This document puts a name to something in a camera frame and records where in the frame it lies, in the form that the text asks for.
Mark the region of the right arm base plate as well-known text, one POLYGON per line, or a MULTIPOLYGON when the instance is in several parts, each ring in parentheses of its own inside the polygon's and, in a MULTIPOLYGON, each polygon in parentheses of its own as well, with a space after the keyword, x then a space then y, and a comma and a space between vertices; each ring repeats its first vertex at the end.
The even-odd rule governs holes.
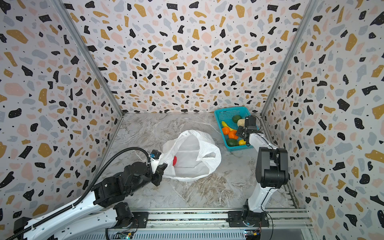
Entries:
POLYGON ((229 211, 227 222, 231 228, 264 228, 270 226, 267 214, 264 212, 229 211))

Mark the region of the aluminium corner post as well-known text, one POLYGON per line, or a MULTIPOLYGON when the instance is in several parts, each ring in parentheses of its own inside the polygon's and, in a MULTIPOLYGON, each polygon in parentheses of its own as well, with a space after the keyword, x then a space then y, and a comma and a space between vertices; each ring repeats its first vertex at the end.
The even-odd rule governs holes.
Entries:
POLYGON ((286 73, 286 71, 290 65, 290 62, 295 55, 297 47, 298 47, 298 45, 299 45, 299 43, 303 37, 303 34, 307 28, 307 25, 310 21, 310 18, 313 15, 318 3, 319 3, 318 0, 310 0, 307 7, 306 7, 306 10, 305 10, 304 15, 303 15, 303 19, 300 22, 298 30, 297 30, 294 38, 293 38, 293 41, 292 41, 292 43, 288 49, 286 56, 284 58, 283 64, 282 64, 282 66, 278 72, 277 78, 276 78, 276 80, 275 80, 275 82, 271 88, 271 91, 270 91, 270 94, 266 100, 265 106, 262 109, 262 112, 261 112, 262 119, 264 119, 264 117, 268 113, 268 108, 270 107, 271 103, 274 100, 274 95, 277 92, 278 87, 281 84, 283 77, 284 77, 284 75, 285 75, 285 73, 286 73))
POLYGON ((122 118, 124 116, 123 111, 120 109, 119 104, 118 104, 117 100, 115 99, 114 95, 112 94, 112 91, 109 88, 107 82, 105 81, 105 78, 104 78, 103 74, 101 73, 101 71, 98 68, 97 64, 95 63, 92 55, 90 54, 90 52, 89 52, 89 50, 87 48, 87 45, 82 40, 81 35, 80 35, 78 29, 76 28, 73 20, 71 19, 70 14, 67 12, 63 1, 53 0, 51 2, 53 4, 53 7, 55 8, 55 10, 57 11, 59 16, 63 20, 64 24, 66 25, 66 27, 67 27, 68 31, 70 32, 71 36, 73 37, 73 40, 77 44, 80 52, 84 56, 84 58, 85 58, 86 62, 88 63, 90 69, 96 75, 99 83, 103 87, 105 94, 107 95, 108 99, 111 102, 111 105, 115 108, 115 110, 117 111, 118 115, 122 118))

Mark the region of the pale white fruit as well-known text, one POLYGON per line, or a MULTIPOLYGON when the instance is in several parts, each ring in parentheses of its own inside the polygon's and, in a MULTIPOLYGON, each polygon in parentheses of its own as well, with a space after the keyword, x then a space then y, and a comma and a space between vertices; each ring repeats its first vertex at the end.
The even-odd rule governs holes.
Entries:
POLYGON ((238 127, 244 127, 245 126, 245 119, 239 119, 237 122, 238 127))

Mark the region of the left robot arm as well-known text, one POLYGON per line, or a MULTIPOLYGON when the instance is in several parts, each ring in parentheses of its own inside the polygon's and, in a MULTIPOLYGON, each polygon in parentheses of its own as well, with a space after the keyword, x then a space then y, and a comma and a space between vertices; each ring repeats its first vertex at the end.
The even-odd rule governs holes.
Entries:
POLYGON ((17 220, 14 224, 14 235, 10 238, 12 240, 48 240, 60 229, 108 207, 112 208, 112 212, 105 215, 106 220, 97 221, 96 227, 106 224, 108 220, 112 220, 111 227, 120 223, 135 225, 137 221, 134 220, 134 214, 128 203, 124 201, 125 198, 132 196, 134 192, 149 183, 159 186, 167 166, 167 164, 161 164, 152 171, 152 165, 144 162, 128 165, 123 172, 95 184, 86 197, 80 197, 54 213, 35 219, 23 217, 17 220))

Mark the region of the orange fruit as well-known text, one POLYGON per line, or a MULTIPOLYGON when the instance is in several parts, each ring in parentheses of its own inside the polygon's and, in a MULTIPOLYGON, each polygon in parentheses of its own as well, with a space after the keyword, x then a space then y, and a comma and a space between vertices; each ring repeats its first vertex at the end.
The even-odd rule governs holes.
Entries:
POLYGON ((228 137, 229 139, 234 139, 234 140, 237 140, 239 137, 237 136, 237 131, 236 130, 232 130, 228 133, 228 137))

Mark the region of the small orange tangerine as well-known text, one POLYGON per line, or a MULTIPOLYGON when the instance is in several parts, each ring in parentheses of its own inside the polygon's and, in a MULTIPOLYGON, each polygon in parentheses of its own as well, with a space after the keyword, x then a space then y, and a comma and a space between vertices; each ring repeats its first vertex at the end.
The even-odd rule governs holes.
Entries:
POLYGON ((230 133, 231 129, 229 127, 223 127, 222 133, 224 136, 227 136, 230 133))

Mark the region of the left aluminium corner post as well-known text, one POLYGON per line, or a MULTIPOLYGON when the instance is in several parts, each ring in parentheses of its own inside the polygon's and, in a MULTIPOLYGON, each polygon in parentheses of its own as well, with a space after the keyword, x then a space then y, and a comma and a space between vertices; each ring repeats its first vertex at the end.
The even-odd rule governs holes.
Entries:
POLYGON ((59 16, 63 20, 64 24, 66 25, 66 27, 67 27, 68 31, 70 32, 71 36, 73 37, 73 40, 77 44, 80 52, 84 56, 84 58, 85 58, 86 62, 88 63, 90 69, 96 75, 99 83, 103 87, 105 94, 107 95, 108 99, 111 102, 111 105, 115 108, 115 110, 117 111, 118 115, 122 118, 124 116, 123 111, 120 109, 119 104, 118 104, 117 100, 115 99, 114 95, 112 94, 112 91, 109 88, 107 82, 105 81, 105 78, 104 78, 103 74, 101 73, 101 71, 98 68, 97 64, 95 63, 92 55, 90 54, 90 52, 89 52, 89 50, 87 48, 87 45, 82 40, 81 35, 80 35, 78 29, 76 28, 73 20, 71 19, 70 14, 67 12, 63 1, 53 0, 51 2, 53 4, 53 7, 55 8, 55 10, 57 11, 59 16))

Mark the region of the right aluminium corner post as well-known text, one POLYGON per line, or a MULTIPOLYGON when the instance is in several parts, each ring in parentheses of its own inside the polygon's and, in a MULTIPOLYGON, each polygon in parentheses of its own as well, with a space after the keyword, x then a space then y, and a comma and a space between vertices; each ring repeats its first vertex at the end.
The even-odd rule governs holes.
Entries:
POLYGON ((297 47, 298 47, 298 45, 299 45, 299 43, 303 37, 303 34, 307 28, 307 25, 310 21, 310 18, 313 15, 318 3, 319 3, 318 0, 310 0, 307 7, 306 7, 306 10, 305 10, 304 15, 303 15, 303 19, 300 22, 298 30, 297 30, 294 38, 293 38, 293 41, 292 41, 292 43, 288 49, 286 56, 284 58, 283 64, 282 64, 282 66, 278 72, 277 78, 276 78, 276 80, 275 80, 275 82, 271 88, 271 91, 270 91, 270 94, 266 100, 265 106, 262 109, 262 112, 261 112, 262 119, 264 119, 264 117, 268 113, 268 108, 270 107, 271 103, 274 100, 274 95, 277 92, 278 87, 281 84, 283 77, 284 77, 284 75, 285 75, 285 73, 286 73, 286 71, 290 65, 290 62, 295 55, 297 47))

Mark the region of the teal plastic basket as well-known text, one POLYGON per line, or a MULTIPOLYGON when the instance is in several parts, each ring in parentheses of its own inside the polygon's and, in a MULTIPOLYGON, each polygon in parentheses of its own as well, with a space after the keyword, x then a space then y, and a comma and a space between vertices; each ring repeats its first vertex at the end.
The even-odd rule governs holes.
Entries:
POLYGON ((224 109, 219 109, 219 110, 214 111, 214 115, 215 115, 217 124, 219 126, 222 139, 224 141, 225 147, 227 148, 227 150, 229 152, 253 149, 254 147, 253 146, 247 146, 247 145, 243 145, 243 146, 238 145, 236 147, 228 147, 226 144, 226 140, 229 139, 229 137, 228 137, 228 135, 227 136, 223 135, 223 133, 222 133, 223 127, 222 127, 221 121, 225 121, 228 124, 228 126, 230 126, 234 130, 237 130, 238 126, 236 123, 234 123, 232 121, 232 117, 235 115, 240 115, 240 116, 242 116, 242 119, 244 119, 245 117, 249 116, 250 114, 251 113, 249 112, 249 110, 246 107, 231 107, 231 108, 224 108, 224 109))

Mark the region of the yellow banana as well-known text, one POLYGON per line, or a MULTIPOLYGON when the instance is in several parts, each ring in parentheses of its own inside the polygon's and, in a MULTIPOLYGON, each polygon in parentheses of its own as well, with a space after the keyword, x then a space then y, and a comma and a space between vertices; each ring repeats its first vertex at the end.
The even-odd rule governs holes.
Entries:
POLYGON ((228 124, 225 121, 221 121, 221 124, 222 124, 223 128, 227 128, 227 129, 229 129, 229 131, 234 131, 234 129, 232 129, 230 126, 228 126, 228 124))

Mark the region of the green round fruit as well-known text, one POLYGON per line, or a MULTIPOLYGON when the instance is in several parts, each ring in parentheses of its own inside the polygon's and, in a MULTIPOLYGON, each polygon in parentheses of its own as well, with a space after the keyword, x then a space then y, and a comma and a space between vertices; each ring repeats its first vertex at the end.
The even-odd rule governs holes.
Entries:
POLYGON ((235 115, 235 116, 232 117, 232 121, 234 123, 237 123, 241 119, 242 119, 242 116, 240 116, 240 115, 235 115))

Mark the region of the white plastic bag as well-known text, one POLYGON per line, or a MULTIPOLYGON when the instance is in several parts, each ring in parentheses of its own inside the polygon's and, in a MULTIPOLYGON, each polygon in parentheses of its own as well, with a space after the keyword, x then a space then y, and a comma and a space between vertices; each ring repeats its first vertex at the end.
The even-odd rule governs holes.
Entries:
POLYGON ((178 138, 166 142, 160 159, 153 161, 152 165, 167 164, 164 170, 165 178, 192 182, 212 174, 221 161, 221 151, 211 135, 197 130, 187 130, 178 138), (175 166, 173 166, 174 156, 177 157, 175 166))

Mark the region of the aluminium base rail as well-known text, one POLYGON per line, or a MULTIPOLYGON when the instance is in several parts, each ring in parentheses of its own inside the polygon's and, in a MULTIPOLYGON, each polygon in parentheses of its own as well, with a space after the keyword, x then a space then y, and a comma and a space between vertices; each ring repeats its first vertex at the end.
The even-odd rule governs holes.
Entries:
POLYGON ((240 209, 165 209, 149 212, 145 229, 110 229, 106 212, 63 228, 55 240, 315 240, 314 228, 303 209, 268 209, 269 227, 231 228, 229 211, 240 209))

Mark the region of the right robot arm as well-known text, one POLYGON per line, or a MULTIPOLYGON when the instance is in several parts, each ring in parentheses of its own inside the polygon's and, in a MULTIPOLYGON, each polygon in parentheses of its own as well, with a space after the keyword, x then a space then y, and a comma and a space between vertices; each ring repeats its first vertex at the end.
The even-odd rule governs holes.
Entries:
POLYGON ((271 143, 257 126, 258 117, 250 115, 238 121, 236 135, 245 140, 247 146, 257 153, 257 184, 251 197, 242 210, 242 221, 253 227, 267 219, 265 208, 274 192, 286 185, 289 180, 288 152, 271 143))

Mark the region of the green mango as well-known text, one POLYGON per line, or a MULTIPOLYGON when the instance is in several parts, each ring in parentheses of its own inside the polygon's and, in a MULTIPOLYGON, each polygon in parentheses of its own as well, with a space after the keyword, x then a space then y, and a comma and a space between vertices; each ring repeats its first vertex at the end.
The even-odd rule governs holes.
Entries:
POLYGON ((236 139, 227 139, 226 144, 228 147, 236 147, 239 145, 239 141, 236 139))

